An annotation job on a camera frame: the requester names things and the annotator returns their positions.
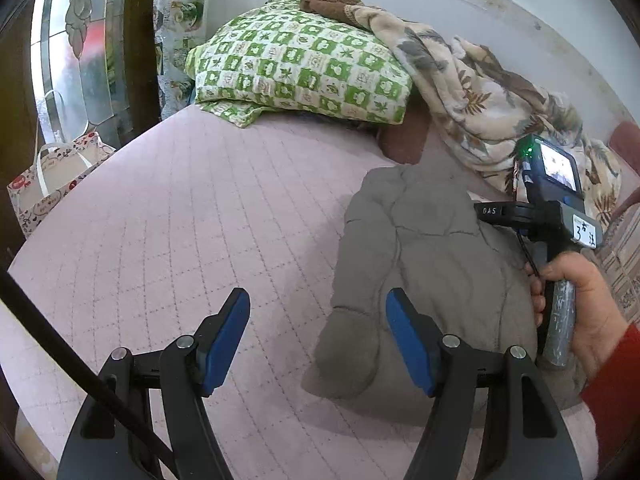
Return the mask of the person's right hand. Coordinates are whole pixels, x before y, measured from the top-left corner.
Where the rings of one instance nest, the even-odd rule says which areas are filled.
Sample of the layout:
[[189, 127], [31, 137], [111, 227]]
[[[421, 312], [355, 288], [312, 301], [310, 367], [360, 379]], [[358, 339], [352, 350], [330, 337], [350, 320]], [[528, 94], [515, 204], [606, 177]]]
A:
[[526, 263], [535, 323], [544, 320], [544, 285], [546, 281], [567, 280], [575, 287], [576, 321], [572, 351], [588, 380], [612, 356], [629, 326], [618, 310], [608, 284], [594, 263], [578, 252], [562, 252], [543, 268], [535, 271]]

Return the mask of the red sleeve forearm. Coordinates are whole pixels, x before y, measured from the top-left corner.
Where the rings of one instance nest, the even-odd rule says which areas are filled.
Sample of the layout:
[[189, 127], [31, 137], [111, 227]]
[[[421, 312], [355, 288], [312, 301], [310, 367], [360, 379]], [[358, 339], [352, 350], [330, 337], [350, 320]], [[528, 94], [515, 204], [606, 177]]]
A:
[[582, 392], [596, 423], [600, 471], [639, 427], [639, 367], [639, 330], [631, 324]]

